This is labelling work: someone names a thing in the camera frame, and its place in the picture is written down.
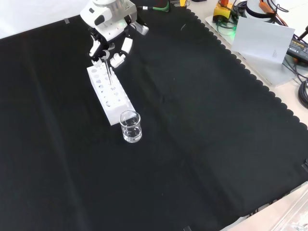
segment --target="green cable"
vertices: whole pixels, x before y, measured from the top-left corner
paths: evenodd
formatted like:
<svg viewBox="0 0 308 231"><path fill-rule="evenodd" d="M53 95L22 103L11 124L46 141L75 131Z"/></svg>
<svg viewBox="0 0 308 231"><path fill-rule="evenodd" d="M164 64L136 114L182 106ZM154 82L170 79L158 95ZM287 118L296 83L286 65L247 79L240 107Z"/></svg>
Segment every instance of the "green cable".
<svg viewBox="0 0 308 231"><path fill-rule="evenodd" d="M164 8L159 8L159 7L153 7L153 10L156 11L165 11L168 12L170 10L170 5L169 5L169 1L167 2L167 6L165 6Z"/></svg>

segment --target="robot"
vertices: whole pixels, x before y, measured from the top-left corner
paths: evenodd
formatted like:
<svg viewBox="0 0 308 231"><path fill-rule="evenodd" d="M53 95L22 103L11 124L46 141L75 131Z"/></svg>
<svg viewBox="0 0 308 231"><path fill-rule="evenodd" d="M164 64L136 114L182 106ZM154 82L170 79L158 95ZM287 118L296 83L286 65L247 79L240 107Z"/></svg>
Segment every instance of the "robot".
<svg viewBox="0 0 308 231"><path fill-rule="evenodd" d="M89 56L93 64L100 58L108 59L108 51L115 47L113 41L127 33L129 26L142 35L149 31L137 15L135 4L129 0L90 0L80 16L90 27L93 46Z"/></svg>

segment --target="table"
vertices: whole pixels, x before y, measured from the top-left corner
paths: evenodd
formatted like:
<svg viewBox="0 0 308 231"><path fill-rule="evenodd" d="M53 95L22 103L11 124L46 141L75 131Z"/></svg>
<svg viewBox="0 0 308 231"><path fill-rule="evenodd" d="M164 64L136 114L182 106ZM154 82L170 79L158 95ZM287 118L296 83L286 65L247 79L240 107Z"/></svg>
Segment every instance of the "table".
<svg viewBox="0 0 308 231"><path fill-rule="evenodd" d="M192 12L194 12L201 20L205 23L205 26L210 28L210 30L218 37L221 43L227 47L227 49L231 49L230 41L226 41L216 30L214 30L208 23L206 23L205 18L211 16L213 14L213 9L216 5L216 0L207 0L204 2L190 2L190 6L188 7ZM289 24L290 27L295 29L297 34L302 34L307 25L301 17L303 15L302 11L308 9L308 1L307 0L296 0L290 1L280 0L279 3L281 6L285 6L288 9L289 13L280 13L281 17ZM297 99L297 92L299 87L299 81L297 79L288 81L287 83L275 87L271 86L267 81L262 78L262 75L258 73L239 53L232 52L237 55L237 58L242 61L245 67L250 70L259 80L263 82L265 86L267 86L270 91L274 92L278 98L282 100L283 103L287 105L287 107L294 112L294 115L297 116L300 121L306 125L308 125L308 110L304 108L299 100Z"/></svg>
<svg viewBox="0 0 308 231"><path fill-rule="evenodd" d="M248 219L242 221L240 224L229 231L270 231L284 216L284 214L295 204L295 202L305 193L308 185L297 189L291 194L285 196L279 201L271 204L260 212L254 214Z"/></svg>
<svg viewBox="0 0 308 231"><path fill-rule="evenodd" d="M307 128L172 10L141 13L151 30L116 69L136 144L104 117L79 17L1 40L2 230L217 231L306 180Z"/></svg>

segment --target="scalloped edge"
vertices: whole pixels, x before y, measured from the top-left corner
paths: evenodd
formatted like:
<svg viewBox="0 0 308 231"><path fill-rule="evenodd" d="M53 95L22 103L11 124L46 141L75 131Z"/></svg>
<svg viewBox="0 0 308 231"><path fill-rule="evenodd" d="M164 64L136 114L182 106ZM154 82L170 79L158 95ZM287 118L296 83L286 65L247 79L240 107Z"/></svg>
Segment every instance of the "scalloped edge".
<svg viewBox="0 0 308 231"><path fill-rule="evenodd" d="M242 68L243 70L245 70L246 72L248 72L250 78L255 81L258 85L261 85L261 88L263 89L263 91L267 94L270 94L269 97L271 97L274 101L277 101L279 102L280 104L280 107L282 108L283 107L283 110L286 111L287 114L292 114L291 115L291 119L294 120L295 122L297 122L299 124L299 126L305 130L308 130L308 126L302 122L300 122L300 119L294 115L294 112L292 110L290 110L288 108L288 106L282 102L281 98L277 97L276 94L272 91L270 91L270 89L264 85L263 81L259 80L256 75L252 74L251 71L249 69L246 68L246 66L242 63L242 60L239 59L237 57L236 54L232 53L229 49L226 48L225 45L222 44L221 40L218 39L218 37L210 30L210 28L208 28L204 23L202 23L201 19L199 19L199 17L191 11L191 9L185 9L185 11L191 15L191 18L194 18L197 22L199 22L203 27L204 29L209 32L209 34L212 35L212 37L218 42L219 46L221 48L223 48L224 50L226 50L228 53L231 54L231 58L234 59L236 62L238 62L240 64L240 68Z"/></svg>

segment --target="yellow device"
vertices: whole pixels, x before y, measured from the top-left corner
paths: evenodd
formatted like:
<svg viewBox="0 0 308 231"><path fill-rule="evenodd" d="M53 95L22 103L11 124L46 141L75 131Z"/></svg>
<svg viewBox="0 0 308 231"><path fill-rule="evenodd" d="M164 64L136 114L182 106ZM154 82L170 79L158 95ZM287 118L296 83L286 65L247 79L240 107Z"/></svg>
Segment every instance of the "yellow device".
<svg viewBox="0 0 308 231"><path fill-rule="evenodd" d="M180 0L180 6L183 7L185 6L186 0Z"/></svg>
<svg viewBox="0 0 308 231"><path fill-rule="evenodd" d="M228 3L226 7L232 9L232 5L232 3ZM213 22L218 22L220 20L227 23L231 14L231 11L229 9L222 7L219 3L217 3L214 9Z"/></svg>

